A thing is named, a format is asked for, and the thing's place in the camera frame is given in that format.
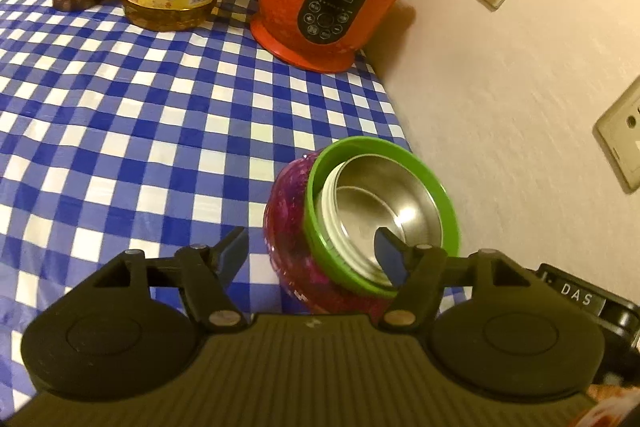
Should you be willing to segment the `person's right hand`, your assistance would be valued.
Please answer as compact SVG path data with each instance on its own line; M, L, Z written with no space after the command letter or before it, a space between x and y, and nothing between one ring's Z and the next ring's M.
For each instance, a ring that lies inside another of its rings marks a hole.
M591 385L588 388L588 395L597 402L612 398L623 398L625 395L638 392L639 388L637 386Z

